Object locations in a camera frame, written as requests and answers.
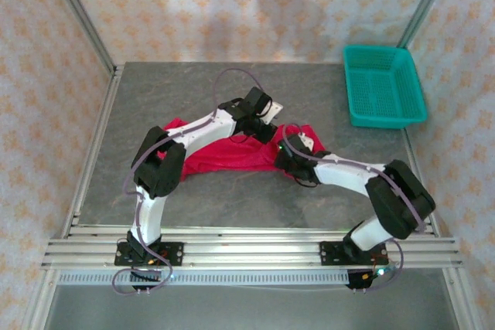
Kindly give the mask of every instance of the gray tabletop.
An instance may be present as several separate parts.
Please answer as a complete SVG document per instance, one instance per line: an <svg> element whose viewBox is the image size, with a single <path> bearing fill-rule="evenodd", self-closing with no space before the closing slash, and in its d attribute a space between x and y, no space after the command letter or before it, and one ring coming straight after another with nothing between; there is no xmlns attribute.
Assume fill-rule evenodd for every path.
<svg viewBox="0 0 495 330"><path fill-rule="evenodd" d="M326 148L362 162L407 161L396 130L350 124L341 65L252 63L127 63L97 157L80 223L132 223L135 200L121 185L148 129L175 117L194 121L213 109L211 85L224 68L251 71L284 105L274 124L311 124ZM229 72L217 89L223 102L243 97L250 77ZM321 185L306 189L279 172L192 175L167 199L163 226L314 227L348 229L372 216L369 200Z"/></svg>

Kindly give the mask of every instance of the floral wallpaper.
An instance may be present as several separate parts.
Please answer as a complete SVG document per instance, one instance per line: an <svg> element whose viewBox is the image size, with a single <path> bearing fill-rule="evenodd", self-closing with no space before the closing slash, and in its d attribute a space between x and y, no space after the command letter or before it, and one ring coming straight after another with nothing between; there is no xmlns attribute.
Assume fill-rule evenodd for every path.
<svg viewBox="0 0 495 330"><path fill-rule="evenodd" d="M411 50L430 111L415 152L495 328L495 0L437 0Z"/></svg>
<svg viewBox="0 0 495 330"><path fill-rule="evenodd" d="M64 0L0 0L0 328L21 327L108 75Z"/></svg>
<svg viewBox="0 0 495 330"><path fill-rule="evenodd" d="M395 45L419 0L81 0L113 61L340 62Z"/></svg>

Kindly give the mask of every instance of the teal basket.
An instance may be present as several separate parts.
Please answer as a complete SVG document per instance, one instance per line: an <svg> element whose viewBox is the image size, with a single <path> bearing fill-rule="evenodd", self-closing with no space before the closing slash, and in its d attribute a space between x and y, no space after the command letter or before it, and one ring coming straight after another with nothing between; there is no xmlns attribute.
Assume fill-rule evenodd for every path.
<svg viewBox="0 0 495 330"><path fill-rule="evenodd" d="M426 120L421 84L409 51L346 46L343 61L352 125L402 129Z"/></svg>

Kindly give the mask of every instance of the red fabric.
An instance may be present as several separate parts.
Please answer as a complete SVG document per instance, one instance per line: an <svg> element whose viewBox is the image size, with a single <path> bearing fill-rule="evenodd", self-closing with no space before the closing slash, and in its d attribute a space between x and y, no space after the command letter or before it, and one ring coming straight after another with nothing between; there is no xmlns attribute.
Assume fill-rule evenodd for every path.
<svg viewBox="0 0 495 330"><path fill-rule="evenodd" d="M163 129L172 129L188 124L179 118L172 120ZM243 170L243 171L273 171L278 170L274 166L278 153L277 143L282 140L282 128L279 126L274 137L266 145L256 141L254 138L247 138L243 134L229 138L220 139L214 143L194 152L184 162L181 180L188 175L196 173L215 172L218 170ZM322 151L321 141L309 125L303 125L302 131L314 140L313 151ZM287 135L297 133L295 127L287 128Z"/></svg>

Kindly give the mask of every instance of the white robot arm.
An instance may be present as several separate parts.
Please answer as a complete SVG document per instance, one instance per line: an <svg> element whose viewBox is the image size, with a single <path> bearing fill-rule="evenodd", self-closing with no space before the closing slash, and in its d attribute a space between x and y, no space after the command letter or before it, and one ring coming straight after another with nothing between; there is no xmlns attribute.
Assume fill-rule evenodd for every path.
<svg viewBox="0 0 495 330"><path fill-rule="evenodd" d="M275 166L288 175L316 185L338 185L370 198L376 216L359 223L343 239L340 253L353 261L377 245L391 239L407 238L435 209L435 202L411 169L402 161L366 164L349 161L326 151L313 154L304 136L292 134L278 143L280 151ZM316 157L310 160L290 149ZM410 202L407 206L384 179L388 177Z"/></svg>
<svg viewBox="0 0 495 330"><path fill-rule="evenodd" d="M213 113L190 124L168 131L160 127L150 129L132 162L133 165L154 144L167 137L173 136L174 139L151 153L135 172L136 191L143 195L139 228L146 246L160 241L160 223L165 202L179 184L185 159L221 138L229 138L240 132L252 135L262 143L269 142L277 129L271 124L271 120L281 110L281 104L254 87L244 99L222 103ZM158 151L166 151L164 159L159 158ZM145 250L138 241L137 229L135 218L128 232L128 242L145 259Z"/></svg>
<svg viewBox="0 0 495 330"><path fill-rule="evenodd" d="M184 160L210 143L241 132L268 143L277 129L271 120L281 109L280 104L255 87L244 99L225 102L212 114L191 124L168 131L154 127L148 132L132 162L133 167L153 145L174 137L147 156L135 171L136 189L144 196L139 212L140 226L136 225L135 219L127 236L126 249L137 257L133 260L135 265L139 262L147 264L149 259L139 241L138 228L144 244L153 251L158 249L165 201L179 184ZM275 167L286 174L316 185L338 185L370 198L376 216L356 225L343 241L330 243L331 261L336 262L335 265L346 265L344 262L347 265L369 265L370 255L376 249L380 250L384 241L407 238L435 209L432 197L404 162L365 164L327 151L313 154L312 140L300 134L289 135L278 146L280 151ZM158 151L166 152L166 156L161 159Z"/></svg>

